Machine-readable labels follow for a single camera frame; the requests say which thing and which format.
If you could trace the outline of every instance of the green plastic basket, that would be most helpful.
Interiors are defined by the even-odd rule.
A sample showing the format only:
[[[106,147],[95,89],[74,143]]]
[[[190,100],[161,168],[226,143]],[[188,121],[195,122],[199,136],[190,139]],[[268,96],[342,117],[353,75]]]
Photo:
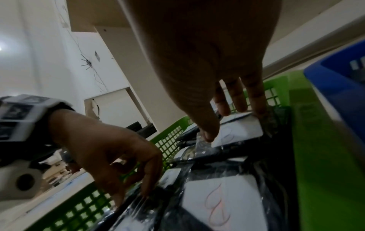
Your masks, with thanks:
[[[302,71],[264,82],[269,105],[291,106],[300,226],[311,230],[360,230],[365,217],[365,178],[344,148],[332,121]],[[175,139],[191,124],[186,116],[151,140],[166,160]],[[92,183],[36,221],[28,231],[84,231],[113,202]]]

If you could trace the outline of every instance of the blue plastic crate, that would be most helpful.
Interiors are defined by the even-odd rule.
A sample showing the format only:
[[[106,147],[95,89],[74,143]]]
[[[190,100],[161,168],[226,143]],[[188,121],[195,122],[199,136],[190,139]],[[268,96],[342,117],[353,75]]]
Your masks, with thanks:
[[[304,70],[309,81],[336,108],[365,143],[365,84],[352,79],[365,68],[365,40],[330,55]]]

